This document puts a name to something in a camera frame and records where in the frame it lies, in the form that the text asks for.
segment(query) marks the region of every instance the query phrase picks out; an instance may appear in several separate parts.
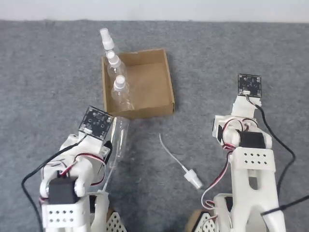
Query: clear plastic bottle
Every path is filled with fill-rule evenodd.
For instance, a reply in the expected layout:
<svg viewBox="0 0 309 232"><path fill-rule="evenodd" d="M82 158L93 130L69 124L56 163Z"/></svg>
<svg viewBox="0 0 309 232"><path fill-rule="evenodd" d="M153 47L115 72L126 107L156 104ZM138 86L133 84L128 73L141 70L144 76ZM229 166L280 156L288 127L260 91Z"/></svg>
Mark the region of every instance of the clear plastic bottle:
<svg viewBox="0 0 309 232"><path fill-rule="evenodd" d="M115 79L112 98L118 110L134 110L134 106L130 100L129 85L123 75L118 75Z"/></svg>
<svg viewBox="0 0 309 232"><path fill-rule="evenodd" d="M108 51L106 57L109 63L107 66L107 73L110 76L112 83L115 81L116 76L127 76L125 64L114 53L114 51Z"/></svg>

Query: floor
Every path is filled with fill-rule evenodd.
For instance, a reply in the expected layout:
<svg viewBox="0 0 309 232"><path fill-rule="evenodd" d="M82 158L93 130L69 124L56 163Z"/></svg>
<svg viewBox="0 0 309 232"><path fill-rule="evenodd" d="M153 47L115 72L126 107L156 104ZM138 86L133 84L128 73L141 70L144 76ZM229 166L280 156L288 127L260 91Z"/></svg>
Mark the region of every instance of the floor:
<svg viewBox="0 0 309 232"><path fill-rule="evenodd" d="M203 22L0 21L0 231L37 231L20 182L70 133L88 105L103 108L99 29L122 51L166 48L176 99L172 116L132 120L128 152L108 187L129 232L178 232L202 191L183 177L166 146L207 186L225 162L211 136L214 115L229 115L237 73L263 78L262 106L274 132L297 155L280 203L309 192L309 24ZM266 130L261 115L256 114ZM278 176L290 160L273 143ZM40 177L27 182L39 193ZM230 172L207 194L230 193ZM287 209L287 231L308 230L309 202Z"/></svg>

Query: white robotic arm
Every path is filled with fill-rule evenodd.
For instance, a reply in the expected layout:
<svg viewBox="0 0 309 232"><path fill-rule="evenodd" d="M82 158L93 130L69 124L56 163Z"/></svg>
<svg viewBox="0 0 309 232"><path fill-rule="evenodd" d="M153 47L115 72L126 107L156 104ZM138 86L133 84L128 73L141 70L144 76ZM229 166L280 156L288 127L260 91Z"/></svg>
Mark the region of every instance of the white robotic arm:
<svg viewBox="0 0 309 232"><path fill-rule="evenodd" d="M112 148L103 141L111 123L112 117L90 106L79 135L69 135L60 150L82 142L42 168L42 224L47 232L106 232L108 193L92 193L96 201L91 222L89 188L105 177Z"/></svg>
<svg viewBox="0 0 309 232"><path fill-rule="evenodd" d="M230 150L232 194L214 198L216 229L220 232L285 232L282 211L261 216L279 206L275 161L270 135L253 117L261 105L261 78L239 74L239 92L229 116L215 116L212 135Z"/></svg>

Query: cardboard box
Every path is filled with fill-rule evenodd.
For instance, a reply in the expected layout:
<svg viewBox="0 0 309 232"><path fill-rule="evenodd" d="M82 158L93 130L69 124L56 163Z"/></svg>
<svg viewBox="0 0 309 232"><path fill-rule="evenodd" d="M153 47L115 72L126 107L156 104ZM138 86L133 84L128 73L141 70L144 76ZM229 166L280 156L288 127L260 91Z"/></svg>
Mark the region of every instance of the cardboard box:
<svg viewBox="0 0 309 232"><path fill-rule="evenodd" d="M113 83L102 59L104 109L113 116L129 119L171 115L175 108L169 65L164 49L119 55L127 67L127 81L134 110L119 111L111 97Z"/></svg>

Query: black cable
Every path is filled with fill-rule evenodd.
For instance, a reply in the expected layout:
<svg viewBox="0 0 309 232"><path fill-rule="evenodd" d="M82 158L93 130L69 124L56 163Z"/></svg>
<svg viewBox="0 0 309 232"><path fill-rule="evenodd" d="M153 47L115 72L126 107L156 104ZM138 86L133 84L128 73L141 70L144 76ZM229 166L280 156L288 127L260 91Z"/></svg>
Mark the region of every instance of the black cable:
<svg viewBox="0 0 309 232"><path fill-rule="evenodd" d="M296 201L293 201L291 203L281 205L278 208L265 211L265 212L261 213L261 215L264 216L264 215L271 214L271 213L274 213L274 212L279 211L279 210L285 210L286 208L289 208L289 207L291 207L293 205L296 205L298 203L304 202L304 201L306 201L308 199L309 199L309 195L307 195L307 196L305 196L303 198L300 198L300 199L298 199Z"/></svg>
<svg viewBox="0 0 309 232"><path fill-rule="evenodd" d="M73 144L73 145L70 145L64 149L62 149L61 151L58 151L57 153L55 153L54 155L52 155L51 157L49 157L47 160L45 160L42 164L40 164L35 170L33 170L31 173L29 173L28 175L25 176L25 178L22 180L21 182L21 188L23 189L25 195L27 196L28 200L30 201L34 211L35 211L35 214L36 214L36 217L37 217L37 220L38 220L38 223L39 223L39 227L40 227L40 232L43 232L43 225L42 225L42 220L41 220L41 216L40 216L40 213L39 213L39 210L37 208L37 206L35 205L32 197L30 196L29 192L27 191L26 189L26 186L25 186L25 182L30 178L32 177L33 175L35 175L42 167L44 167L48 162L50 162L52 159L56 158L57 156L59 156L60 154L62 154L63 152L66 152L70 149L72 149L73 147L79 145L84 139L85 137L87 136L87 134L84 136L84 138L82 138L79 142Z"/></svg>
<svg viewBox="0 0 309 232"><path fill-rule="evenodd" d="M283 179L285 177L285 174L286 172L288 171L289 167L295 162L296 160L296 155L295 153L287 146L285 145L276 135L275 133L272 131L272 129L270 128L270 126L268 125L267 121L266 121L266 118L265 118L265 112L264 110L257 104L254 104L250 101L248 95L246 96L246 99L248 102L250 102L252 105L254 105L259 111L261 111L261 114L262 114L262 119L263 119L263 122L265 124L265 126L267 127L269 133L277 140L277 142L279 144L281 144L288 152L291 153L292 155L292 159L291 161L285 166L283 172L281 173L280 177L279 177L279 181L277 183L277 193L278 193L278 198L280 196L280 190L281 190L281 185L282 185L282 182L283 182Z"/></svg>
<svg viewBox="0 0 309 232"><path fill-rule="evenodd" d="M274 132L272 131L272 129L269 127L269 125L268 125L267 122L266 122L264 110L263 110L259 105L256 105L256 104L254 104L253 102L251 102L248 95L246 95L246 99L247 99L248 102L250 102L252 105L254 105L259 111L261 111L263 122L264 122L265 126L267 127L267 129L269 130L270 134L278 141L278 143L280 143L287 151L289 151L289 152L292 154L292 159L291 159L291 161L285 166L285 168L284 168L284 170L283 170L283 172L282 172L282 174L281 174L281 176L280 176L280 178L279 178L279 181L278 181L278 183L277 183L277 192L278 192L278 197L279 197L279 193L280 193L280 189L281 189L281 184L282 184L283 178L284 178L284 176L285 176L287 170L289 169L289 167L295 162L295 160L296 160L296 155L295 155L295 153L294 153L287 145L285 145L285 144L274 134ZM296 200L296 201L293 201L293 202L291 202L291 203L283 204L283 205L279 206L278 208L274 208L274 209L265 211L265 212L261 213L261 215L264 216L264 215L271 214L271 213L274 213L274 212L279 211L279 210L282 210L282 211L283 211L283 210L285 210L285 209L287 209L287 208L289 208L289 207L291 207L291 206L293 206L293 205L296 205L296 204L298 204L298 203L304 202L304 201L306 201L306 200L308 200L308 199L309 199L309 195L307 195L307 196L305 196L305 197L302 197L302 198L300 198L300 199L298 199L298 200Z"/></svg>

